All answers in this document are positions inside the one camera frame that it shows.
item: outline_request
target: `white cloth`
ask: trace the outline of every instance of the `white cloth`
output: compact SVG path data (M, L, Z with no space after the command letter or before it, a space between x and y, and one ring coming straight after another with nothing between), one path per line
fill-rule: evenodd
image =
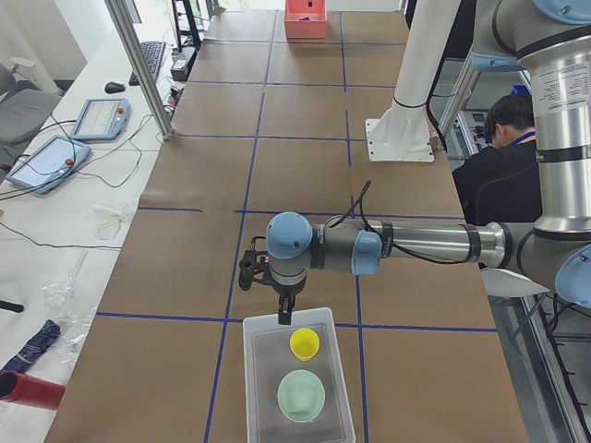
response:
M92 207L96 221L94 236L101 240L112 240L115 238L121 223L130 224L133 220L134 211L127 204L119 205L118 208L94 205Z

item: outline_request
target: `white wall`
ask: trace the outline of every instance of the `white wall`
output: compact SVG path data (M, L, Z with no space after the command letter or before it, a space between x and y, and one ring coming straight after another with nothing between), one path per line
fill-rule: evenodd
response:
M12 56L29 58L53 79L76 78L86 65L53 0L2 0L0 37L0 62L6 65Z
M54 0L86 60L113 29L104 0Z

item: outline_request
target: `red object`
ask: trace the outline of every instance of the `red object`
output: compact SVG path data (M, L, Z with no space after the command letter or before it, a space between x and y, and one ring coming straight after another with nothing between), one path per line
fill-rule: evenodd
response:
M324 0L286 0L285 37L288 39L323 39L326 34Z
M19 372L0 373L0 400L57 411L66 387Z

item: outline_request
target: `man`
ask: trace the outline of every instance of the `man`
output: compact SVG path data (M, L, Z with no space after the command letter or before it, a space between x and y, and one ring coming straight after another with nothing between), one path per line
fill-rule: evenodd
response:
M466 221L534 222L542 214L542 203L531 96L499 99L488 112L484 131L492 147L452 173Z

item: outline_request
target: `pink container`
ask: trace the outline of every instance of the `pink container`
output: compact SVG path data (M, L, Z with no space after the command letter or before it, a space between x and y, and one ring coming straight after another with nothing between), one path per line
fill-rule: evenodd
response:
M326 34L324 0L286 0L283 23L288 39L323 39Z

